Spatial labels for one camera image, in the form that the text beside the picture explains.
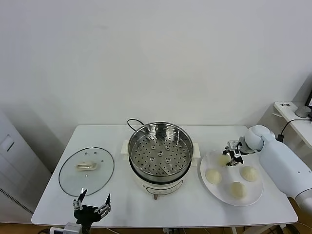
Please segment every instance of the black cable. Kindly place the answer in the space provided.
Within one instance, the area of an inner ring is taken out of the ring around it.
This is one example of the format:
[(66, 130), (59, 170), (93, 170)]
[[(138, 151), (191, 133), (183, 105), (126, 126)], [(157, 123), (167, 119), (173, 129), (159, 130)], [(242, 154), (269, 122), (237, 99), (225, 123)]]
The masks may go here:
[(41, 234), (41, 233), (47, 233), (47, 234), (49, 234), (49, 233), (50, 233), (50, 229), (47, 228), (47, 229), (43, 229), (43, 230), (41, 230), (41, 231), (38, 232), (38, 234)]
[(278, 134), (277, 139), (276, 139), (277, 141), (283, 142), (283, 140), (284, 140), (283, 132), (284, 132), (285, 128), (287, 127), (287, 125), (288, 125), (289, 123), (291, 123), (291, 122), (293, 122), (293, 121), (296, 121), (296, 120), (301, 120), (301, 121), (312, 121), (311, 119), (297, 119), (297, 118), (288, 121), (288, 122), (286, 123), (285, 127), (283, 128), (281, 134)]
[(142, 124), (142, 125), (144, 125), (144, 123), (142, 123), (140, 120), (138, 120), (138, 119), (136, 119), (136, 118), (130, 118), (130, 119), (128, 119), (127, 120), (127, 124), (128, 124), (128, 126), (133, 130), (133, 131), (136, 131), (136, 129), (134, 129), (131, 125), (130, 125), (130, 123), (129, 123), (129, 121), (136, 121), (136, 122), (139, 122), (140, 124)]
[(285, 130), (285, 128), (287, 127), (287, 125), (293, 121), (296, 121), (296, 120), (302, 120), (302, 121), (311, 121), (311, 119), (293, 119), (293, 120), (290, 120), (286, 123), (285, 127), (283, 128), (282, 132), (281, 132), (281, 135), (283, 135), (283, 132)]

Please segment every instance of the white table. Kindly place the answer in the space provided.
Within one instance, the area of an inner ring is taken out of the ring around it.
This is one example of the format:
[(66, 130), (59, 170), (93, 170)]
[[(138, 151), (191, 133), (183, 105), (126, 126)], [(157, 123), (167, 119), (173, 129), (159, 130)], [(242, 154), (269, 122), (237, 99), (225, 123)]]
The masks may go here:
[[(182, 126), (193, 142), (199, 143), (201, 156), (217, 150), (222, 152), (227, 141), (244, 135), (245, 126)], [(75, 222), (73, 197), (59, 186), (62, 164), (72, 154), (87, 147), (108, 150), (115, 161), (110, 181), (99, 192), (87, 196), (83, 203), (98, 206), (111, 193), (112, 211), (94, 227), (226, 227), (294, 223), (297, 215), (286, 196), (281, 193), (265, 171), (262, 197), (251, 206), (235, 207), (215, 198), (198, 177), (197, 167), (191, 167), (185, 183), (176, 193), (153, 200), (135, 183), (129, 162), (120, 150), (133, 131), (128, 126), (78, 126), (46, 187), (32, 217), (37, 225), (63, 226)], [(246, 233), (255, 233), (248, 229)]]
[[(274, 107), (281, 114), (281, 116), (289, 122), (293, 119), (309, 119), (300, 118), (294, 112), (298, 109), (297, 105), (291, 101), (277, 101)], [(304, 143), (312, 149), (312, 124), (309, 121), (293, 121), (289, 123), (296, 131)]]

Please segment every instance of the floor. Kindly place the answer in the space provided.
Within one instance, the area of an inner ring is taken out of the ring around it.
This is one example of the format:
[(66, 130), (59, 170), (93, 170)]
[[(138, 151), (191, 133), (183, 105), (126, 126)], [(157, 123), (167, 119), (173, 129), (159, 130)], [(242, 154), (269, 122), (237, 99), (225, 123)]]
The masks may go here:
[[(312, 216), (301, 211), (296, 203), (291, 199), (291, 204), (296, 210), (298, 215), (298, 222), (306, 224), (312, 227)], [(312, 230), (308, 227), (305, 227), (302, 224), (295, 224), (295, 227), (300, 231), (301, 234), (311, 234)], [(44, 226), (35, 226), (32, 224), (8, 224), (0, 223), (0, 234), (37, 234), (40, 230), (45, 229)], [(230, 228), (207, 228), (209, 234), (231, 234), (232, 231)], [(113, 229), (120, 234), (163, 234), (162, 229)], [(186, 234), (207, 234), (204, 228), (186, 228), (184, 229)], [(183, 229), (175, 231), (175, 234), (185, 234)], [(244, 231), (243, 227), (237, 228), (237, 233), (241, 234)], [(267, 230), (263, 234), (269, 234), (271, 231)], [(93, 228), (91, 234), (113, 234), (112, 231), (105, 228)]]

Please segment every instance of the table leg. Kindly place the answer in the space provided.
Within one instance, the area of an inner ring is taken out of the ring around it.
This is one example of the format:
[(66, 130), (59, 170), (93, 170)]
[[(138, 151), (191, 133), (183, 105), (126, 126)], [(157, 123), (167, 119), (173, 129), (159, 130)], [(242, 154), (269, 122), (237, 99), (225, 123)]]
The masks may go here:
[(163, 230), (164, 233), (166, 233), (166, 234), (169, 234), (169, 232), (170, 232), (170, 229), (169, 229), (169, 228), (163, 228), (162, 230)]
[(279, 226), (281, 227), (281, 229), (286, 228), (286, 224), (285, 223), (281, 223)]
[(231, 229), (232, 229), (232, 234), (237, 234), (236, 227), (231, 227)]
[(266, 226), (254, 226), (248, 228), (246, 231), (244, 231), (242, 234), (261, 234), (265, 230), (269, 229), (270, 227), (273, 227), (274, 224), (266, 225)]

